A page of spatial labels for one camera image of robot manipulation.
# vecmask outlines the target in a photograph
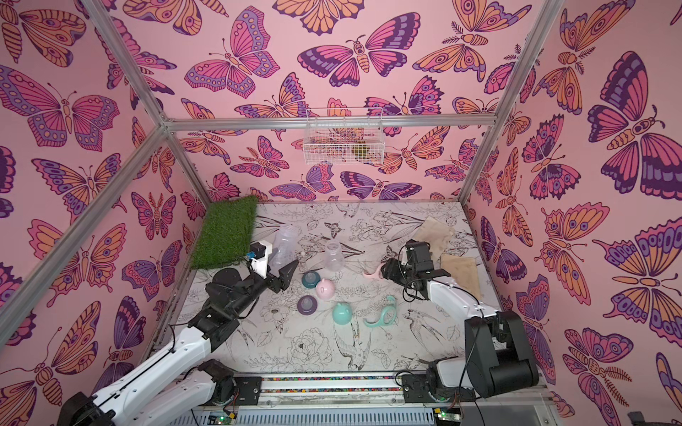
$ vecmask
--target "brown paper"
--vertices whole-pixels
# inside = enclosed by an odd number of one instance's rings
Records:
[[[481,300],[481,288],[478,284],[476,259],[443,254],[441,268],[445,269],[457,281],[457,284]]]

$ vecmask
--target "artificial grass mat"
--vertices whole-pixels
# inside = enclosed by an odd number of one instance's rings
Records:
[[[249,251],[256,221],[258,198],[212,203],[192,255],[193,269],[212,269],[238,264]]]

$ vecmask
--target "purple butterfly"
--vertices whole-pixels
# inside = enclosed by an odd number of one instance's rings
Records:
[[[452,164],[431,167],[424,176],[434,176],[436,179],[444,178],[448,182],[463,181],[466,177],[466,171],[471,167],[473,158],[476,156],[476,150],[478,150],[478,145],[474,144],[475,141],[476,138],[465,139],[460,146],[459,159],[450,157]]]
[[[531,343],[535,361],[542,368],[545,380],[549,384],[557,384],[557,371],[554,369],[554,358],[547,339],[542,334],[542,321],[550,307],[550,284],[546,277],[537,274],[537,279],[528,284],[528,291],[516,293],[516,305],[519,312],[526,317],[523,327],[526,329]]]
[[[443,92],[436,87],[436,80],[427,76],[417,82],[407,106],[404,101],[401,106],[397,106],[380,97],[368,97],[365,100],[365,108],[372,108],[367,115],[435,115],[441,113],[441,106],[438,102],[442,95]],[[384,127],[386,136],[391,137],[399,134],[400,130],[402,127]]]
[[[364,174],[356,172],[341,172],[341,182],[350,188],[349,195],[354,195],[360,200],[364,200],[372,194],[372,197],[379,196],[380,201],[398,201],[399,197],[407,198],[421,191],[421,186],[414,183],[389,183],[386,181],[374,182]]]
[[[495,231],[485,216],[481,216],[481,237],[484,240],[481,242],[481,248],[486,260],[492,259],[493,262],[497,262],[495,275],[502,278],[505,284],[509,284],[510,278],[517,280],[526,276],[528,273],[526,265],[512,250],[502,248],[504,243],[497,242]]]
[[[0,194],[6,194],[14,187],[14,156],[5,147],[0,147]],[[0,219],[8,217],[14,211],[12,202],[5,198],[0,198]]]
[[[617,333],[602,336],[592,329],[583,329],[582,336],[576,330],[566,330],[566,339],[574,346],[569,351],[576,357],[564,354],[563,362],[573,374],[578,375],[578,386],[590,401],[595,403],[609,426],[620,426],[621,421],[606,388],[592,371],[603,371],[604,382],[611,395],[622,405],[625,398],[618,392],[609,378],[631,382],[630,376],[618,367],[603,368],[599,363],[614,363],[632,351],[632,340]]]
[[[113,362],[104,370],[92,393],[109,386],[135,368],[131,363],[117,361],[129,359],[133,355],[130,348],[134,348],[145,340],[144,328],[146,323],[146,317],[140,317],[140,309],[135,300],[130,296],[125,296],[114,320],[114,346],[116,346],[116,350],[111,352],[111,347],[109,347],[109,357],[104,360],[104,364],[109,360]]]
[[[282,159],[282,152],[274,149],[272,144],[265,136],[258,137],[258,152],[261,153],[263,158],[258,156],[255,149],[247,147],[253,157],[242,157],[239,158],[245,162],[256,162],[256,163],[242,163],[235,164],[230,167],[230,170],[237,173],[248,173],[252,176],[261,177],[265,174],[267,177],[272,179],[277,179],[280,175],[277,173],[280,169],[289,168],[289,163]]]
[[[305,181],[303,180],[303,175],[301,175],[301,180],[298,183],[285,183],[284,185],[275,186],[270,190],[270,195],[298,198],[300,201],[313,201],[317,198],[315,191],[322,194],[336,191],[336,188],[330,181],[332,176],[334,176],[334,173],[331,172],[331,163],[321,162],[310,168]]]
[[[329,77],[329,83],[334,87],[357,86],[360,84],[359,68],[369,72],[370,62],[382,77],[388,76],[395,67],[402,67],[407,62],[407,55],[378,49],[409,49],[418,28],[419,14],[400,15],[381,25],[370,35],[365,46],[359,41],[364,35],[360,35],[355,41],[346,41],[353,42],[352,49],[338,45],[317,46],[301,53],[298,62],[303,68],[323,78],[336,68]]]
[[[174,241],[160,259],[152,258],[155,264],[148,260],[127,264],[121,272],[121,279],[130,282],[133,288],[141,287],[149,302],[159,293],[160,283],[168,287],[175,282],[175,265],[180,261],[181,250],[180,240]]]

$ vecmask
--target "wire basket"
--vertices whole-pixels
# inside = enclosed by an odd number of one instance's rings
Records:
[[[306,132],[303,137],[303,156],[306,164],[326,161],[332,164],[363,163],[371,166],[383,164],[385,139],[382,126],[381,108],[345,108],[373,115],[342,117],[331,123],[328,117],[314,115],[315,110],[330,108],[309,108],[306,111]]]

